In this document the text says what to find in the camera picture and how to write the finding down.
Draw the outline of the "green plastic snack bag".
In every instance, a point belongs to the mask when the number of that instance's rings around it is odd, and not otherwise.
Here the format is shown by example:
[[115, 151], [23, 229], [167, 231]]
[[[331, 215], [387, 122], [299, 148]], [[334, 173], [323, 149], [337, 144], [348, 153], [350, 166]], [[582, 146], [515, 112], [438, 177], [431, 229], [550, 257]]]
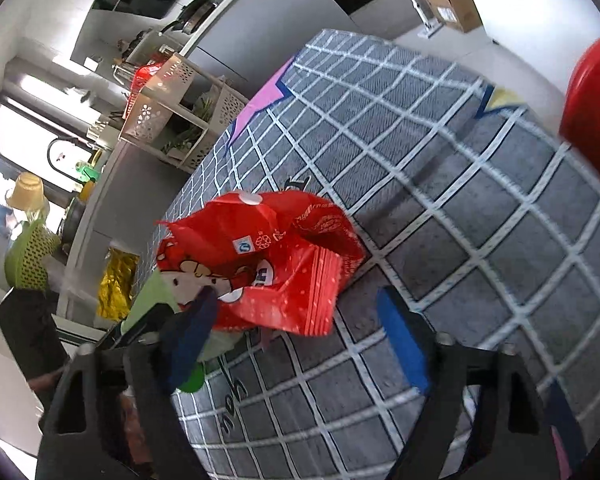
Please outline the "green plastic snack bag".
[[150, 358], [161, 390], [197, 391], [204, 382], [204, 362], [234, 349], [244, 333], [214, 330], [220, 300], [211, 283], [199, 285], [190, 274], [155, 270], [120, 325], [126, 346], [149, 333], [158, 335]]

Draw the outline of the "red snack wrapper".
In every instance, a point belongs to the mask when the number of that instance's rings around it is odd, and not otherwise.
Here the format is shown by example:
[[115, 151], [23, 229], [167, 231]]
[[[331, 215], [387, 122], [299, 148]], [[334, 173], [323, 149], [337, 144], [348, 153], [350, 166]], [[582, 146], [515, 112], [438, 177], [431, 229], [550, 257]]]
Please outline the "red snack wrapper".
[[213, 327], [224, 332], [329, 334], [337, 297], [365, 257], [340, 207], [297, 190], [229, 192], [166, 227], [156, 253], [163, 281], [180, 307], [213, 287]]

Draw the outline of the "red trash bin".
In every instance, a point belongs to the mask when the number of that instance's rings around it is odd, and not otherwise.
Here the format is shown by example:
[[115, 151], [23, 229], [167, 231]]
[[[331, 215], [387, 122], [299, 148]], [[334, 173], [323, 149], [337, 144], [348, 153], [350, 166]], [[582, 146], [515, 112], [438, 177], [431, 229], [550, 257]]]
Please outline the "red trash bin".
[[600, 39], [584, 52], [573, 70], [559, 134], [600, 175]]

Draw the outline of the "grey kitchen counter cabinet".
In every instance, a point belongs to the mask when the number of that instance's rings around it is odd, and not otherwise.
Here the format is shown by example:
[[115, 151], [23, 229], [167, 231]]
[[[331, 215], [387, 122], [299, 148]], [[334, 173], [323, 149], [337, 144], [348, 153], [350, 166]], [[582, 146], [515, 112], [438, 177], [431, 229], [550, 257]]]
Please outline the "grey kitchen counter cabinet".
[[181, 56], [250, 98], [324, 29], [393, 40], [420, 24], [411, 0], [372, 0], [352, 13], [335, 0], [223, 0]]

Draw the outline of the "gold foil bag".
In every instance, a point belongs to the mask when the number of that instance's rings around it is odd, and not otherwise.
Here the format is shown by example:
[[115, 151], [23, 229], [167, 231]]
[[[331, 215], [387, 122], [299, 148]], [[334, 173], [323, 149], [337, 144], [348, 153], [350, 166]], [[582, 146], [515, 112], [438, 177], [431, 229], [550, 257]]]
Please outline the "gold foil bag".
[[112, 322], [122, 321], [131, 311], [132, 287], [138, 255], [109, 247], [106, 268], [98, 286], [96, 314]]

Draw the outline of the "grey checked tablecloth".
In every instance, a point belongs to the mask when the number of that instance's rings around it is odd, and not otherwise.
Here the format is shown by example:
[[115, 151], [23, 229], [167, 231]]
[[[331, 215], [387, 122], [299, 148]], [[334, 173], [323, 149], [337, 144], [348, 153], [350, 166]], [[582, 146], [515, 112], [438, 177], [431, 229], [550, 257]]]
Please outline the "grey checked tablecloth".
[[600, 179], [518, 106], [477, 116], [486, 83], [451, 62], [323, 30], [289, 96], [219, 143], [166, 218], [233, 190], [301, 183], [350, 217], [366, 254], [323, 338], [258, 332], [174, 398], [215, 479], [380, 479], [422, 407], [377, 293], [462, 344], [511, 344], [540, 393], [559, 386], [600, 438]]

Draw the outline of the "green perforated basket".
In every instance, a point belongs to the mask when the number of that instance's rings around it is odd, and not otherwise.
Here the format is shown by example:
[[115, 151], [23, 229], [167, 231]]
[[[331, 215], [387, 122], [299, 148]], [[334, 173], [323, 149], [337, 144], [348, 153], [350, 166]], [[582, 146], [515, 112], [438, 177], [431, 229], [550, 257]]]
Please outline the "green perforated basket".
[[46, 228], [43, 220], [24, 222], [19, 236], [6, 252], [4, 271], [10, 287], [27, 290], [48, 289], [48, 274], [42, 259], [60, 247], [60, 237]]

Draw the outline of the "beige plastic storage rack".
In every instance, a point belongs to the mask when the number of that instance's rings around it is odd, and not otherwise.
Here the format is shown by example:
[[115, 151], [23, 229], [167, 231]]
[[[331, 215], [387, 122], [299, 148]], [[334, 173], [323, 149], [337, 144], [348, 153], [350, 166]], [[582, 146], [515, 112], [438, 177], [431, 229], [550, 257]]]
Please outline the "beige plastic storage rack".
[[119, 139], [191, 174], [247, 103], [225, 80], [174, 53], [131, 94]]

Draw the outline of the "red plastic bag on rack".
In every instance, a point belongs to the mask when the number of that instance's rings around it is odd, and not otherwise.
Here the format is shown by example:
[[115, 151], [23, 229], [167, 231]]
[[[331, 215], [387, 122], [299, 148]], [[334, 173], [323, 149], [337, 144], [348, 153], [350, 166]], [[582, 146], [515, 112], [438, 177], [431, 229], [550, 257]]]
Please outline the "red plastic bag on rack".
[[140, 66], [132, 78], [130, 89], [132, 96], [137, 96], [140, 93], [140, 90], [144, 88], [144, 85], [148, 83], [148, 80], [155, 76], [161, 67], [161, 63], [151, 63]]

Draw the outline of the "white stick vacuum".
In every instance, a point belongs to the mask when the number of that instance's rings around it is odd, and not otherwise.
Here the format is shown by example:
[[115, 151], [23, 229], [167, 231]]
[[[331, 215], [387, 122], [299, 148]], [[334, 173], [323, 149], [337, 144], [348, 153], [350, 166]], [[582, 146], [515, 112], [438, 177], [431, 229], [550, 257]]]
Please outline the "white stick vacuum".
[[431, 13], [427, 13], [419, 0], [411, 0], [411, 4], [422, 21], [422, 26], [417, 29], [417, 36], [422, 39], [431, 39], [440, 29], [442, 23]]

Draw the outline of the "black wok on stove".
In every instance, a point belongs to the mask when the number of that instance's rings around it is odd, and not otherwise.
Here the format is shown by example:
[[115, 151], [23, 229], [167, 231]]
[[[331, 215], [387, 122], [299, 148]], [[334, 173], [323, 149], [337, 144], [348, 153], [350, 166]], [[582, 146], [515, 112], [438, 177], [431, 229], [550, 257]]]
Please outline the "black wok on stove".
[[187, 6], [183, 6], [178, 17], [160, 30], [160, 34], [167, 32], [181, 32], [191, 35], [215, 10], [214, 0], [193, 0]]

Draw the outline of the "brown cardboard box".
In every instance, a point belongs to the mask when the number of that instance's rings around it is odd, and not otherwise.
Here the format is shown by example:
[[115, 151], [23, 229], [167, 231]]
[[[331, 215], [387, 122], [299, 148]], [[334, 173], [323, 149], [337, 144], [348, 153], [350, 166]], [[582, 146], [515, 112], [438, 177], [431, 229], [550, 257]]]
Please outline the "brown cardboard box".
[[463, 34], [480, 27], [482, 21], [474, 0], [426, 0], [434, 16], [445, 26]]

